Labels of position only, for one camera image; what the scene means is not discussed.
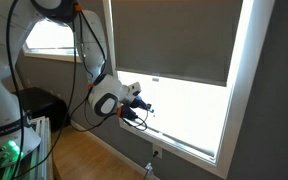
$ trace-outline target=roller shade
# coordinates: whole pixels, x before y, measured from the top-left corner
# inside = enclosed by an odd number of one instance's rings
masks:
[[[241,0],[112,0],[116,69],[226,85]]]

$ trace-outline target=robotic arm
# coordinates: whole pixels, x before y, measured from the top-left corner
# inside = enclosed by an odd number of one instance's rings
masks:
[[[25,157],[41,141],[29,123],[24,123],[24,134],[21,134],[17,97],[9,93],[1,83],[2,79],[10,76],[5,29],[12,2],[0,0],[0,168],[14,164],[18,156]],[[125,86],[118,79],[102,74],[107,47],[101,22],[95,13],[82,11],[77,5],[74,0],[18,1],[10,25],[13,64],[15,65],[17,56],[36,22],[47,17],[58,23],[66,23],[74,30],[76,48],[86,67],[87,81],[92,90],[88,101],[94,112],[106,117],[116,109],[118,103],[121,103],[123,108],[120,110],[123,112],[119,111],[119,116],[134,120],[137,116],[130,107],[149,109],[150,105],[139,98],[139,83]],[[10,148],[20,147],[22,135],[25,136],[23,154],[19,155],[16,154],[18,151],[13,152]]]

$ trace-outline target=wooden floor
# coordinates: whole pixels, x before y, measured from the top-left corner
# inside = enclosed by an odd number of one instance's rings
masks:
[[[62,180],[142,180],[143,175],[85,133],[63,130],[53,153]]]

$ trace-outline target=power cord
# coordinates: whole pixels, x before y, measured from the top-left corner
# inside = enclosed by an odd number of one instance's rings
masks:
[[[141,121],[141,122],[140,122],[139,124],[137,124],[137,125],[132,125],[132,124],[129,122],[129,120],[125,119],[124,117],[122,117],[121,119],[123,120],[123,122],[124,122],[126,125],[134,128],[134,129],[137,129],[137,130],[139,130],[139,131],[145,131],[145,130],[148,128],[148,126],[147,126],[147,124],[146,124],[147,118],[148,118],[148,109],[146,109],[146,117],[145,117],[144,120],[141,119],[140,117],[137,118],[139,121]]]
[[[100,43],[100,41],[98,40],[97,36],[95,35],[95,33],[94,33],[91,25],[88,23],[85,15],[84,15],[84,13],[83,13],[83,11],[81,11],[81,14],[82,14],[82,17],[83,17],[84,21],[86,22],[86,25],[87,25],[88,29],[91,31],[91,33],[92,33],[92,35],[93,35],[96,43],[98,44],[98,46],[99,46],[99,48],[100,48],[100,50],[101,50],[101,52],[102,52],[103,59],[104,59],[104,64],[103,64],[103,67],[102,67],[102,70],[101,70],[101,74],[103,74],[104,69],[105,69],[105,66],[106,66],[106,62],[107,62],[106,55],[105,55],[105,53],[104,53],[104,49],[103,49],[103,47],[101,46],[101,43]]]
[[[83,103],[84,103],[84,111],[86,110],[87,99],[88,99],[89,94],[92,92],[92,89],[93,89],[93,88],[89,88],[86,97],[83,99],[83,101],[82,101],[79,105],[77,105],[76,108],[74,108],[74,110],[72,111],[72,113],[71,113],[71,115],[70,115],[71,118],[73,117],[75,111],[76,111],[77,109],[79,109],[79,108],[82,106]],[[86,121],[87,121],[91,126],[95,126],[95,125],[93,125],[92,123],[90,123],[89,120],[87,119],[87,117],[86,117],[86,112],[84,112],[84,116],[85,116],[85,118],[86,118]],[[70,120],[70,126],[71,126],[73,129],[75,129],[74,126],[72,125],[72,121],[71,121],[71,120]]]
[[[78,17],[79,17],[79,21],[80,21],[80,33],[81,33],[80,34],[80,41],[81,41],[81,44],[83,44],[84,43],[83,42],[83,23],[82,23],[82,17],[81,16],[82,16],[81,13],[78,13]],[[91,73],[86,67],[85,60],[84,60],[84,54],[80,54],[80,58],[82,60],[85,71],[87,73],[89,73],[93,78],[93,73]]]
[[[154,158],[155,158],[157,155],[158,155],[158,151],[154,151],[153,158],[152,158],[151,161],[153,161]],[[145,172],[145,175],[144,175],[143,180],[146,179],[147,175],[149,175],[149,174],[150,174],[150,175],[153,175],[152,163],[151,163],[151,162],[147,163],[147,165],[145,166],[145,169],[146,169],[146,172]]]
[[[63,129],[64,129],[66,119],[67,119],[67,117],[68,117],[68,115],[69,115],[69,109],[70,109],[70,107],[71,107],[72,100],[73,100],[73,96],[74,96],[74,91],[75,91],[75,79],[76,79],[76,47],[75,47],[75,39],[74,39],[73,84],[72,84],[72,90],[71,90],[70,99],[69,99],[69,103],[68,103],[68,107],[67,107],[67,112],[65,113],[65,117],[64,117],[64,120],[63,120],[63,122],[62,122],[62,124],[61,124],[59,133],[58,133],[58,135],[57,135],[57,137],[56,137],[56,139],[55,139],[55,141],[54,141],[53,146],[51,147],[50,151],[49,151],[48,154],[46,155],[46,157],[45,157],[41,162],[37,163],[35,166],[33,166],[33,167],[29,168],[28,170],[22,172],[20,175],[15,176],[15,174],[16,174],[16,169],[15,169],[14,172],[13,172],[13,176],[12,176],[12,178],[11,178],[12,180],[17,179],[17,178],[25,175],[26,173],[30,172],[31,170],[35,169],[36,167],[38,167],[39,165],[41,165],[42,163],[44,163],[44,162],[48,159],[48,157],[51,155],[51,153],[53,152],[53,150],[54,150],[55,146],[57,145],[58,140],[59,140],[59,138],[60,138],[60,136],[61,136],[61,134],[62,134],[62,131],[63,131]]]
[[[85,118],[86,122],[88,122],[89,125],[95,126],[93,123],[91,123],[91,121],[87,117],[86,107],[87,107],[87,101],[84,101],[84,118]]]
[[[10,70],[11,70],[11,74],[12,74],[12,79],[13,79],[13,84],[15,87],[15,91],[16,91],[16,95],[17,95],[17,99],[18,99],[18,104],[19,104],[19,109],[20,109],[20,118],[21,118],[21,144],[20,144],[20,153],[19,156],[16,160],[16,165],[15,165],[15,169],[13,171],[12,174],[12,179],[15,177],[15,174],[17,172],[17,169],[19,167],[20,161],[21,161],[21,156],[22,156],[22,152],[23,152],[23,144],[24,144],[24,115],[23,115],[23,110],[22,110],[22,103],[21,103],[21,98],[20,98],[20,93],[19,93],[19,89],[18,89],[18,85],[17,85],[17,81],[15,78],[15,73],[14,73],[14,69],[13,69],[13,61],[12,61],[12,53],[11,53],[11,47],[10,47],[10,32],[11,32],[11,19],[12,19],[12,15],[14,12],[14,9],[16,7],[18,0],[14,0],[10,11],[8,13],[8,17],[7,17],[7,24],[6,24],[6,48],[7,48],[7,56],[8,56],[8,62],[9,62],[9,66],[10,66]]]
[[[88,128],[88,129],[80,130],[80,129],[74,127],[74,126],[72,126],[72,127],[74,128],[75,131],[78,131],[78,132],[87,132],[87,131],[93,130],[93,129],[97,128],[97,127],[100,127],[108,118],[110,118],[110,117],[112,117],[112,116],[114,116],[114,115],[116,115],[116,113],[109,114],[109,115],[106,116],[101,122],[99,122],[99,123],[96,124],[95,126],[90,127],[90,128]]]

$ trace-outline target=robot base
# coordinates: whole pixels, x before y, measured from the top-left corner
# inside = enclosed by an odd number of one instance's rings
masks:
[[[0,137],[0,168],[16,163],[20,155],[21,131],[18,130],[7,136]],[[41,138],[32,127],[24,128],[24,146],[21,159],[32,152],[41,142]]]

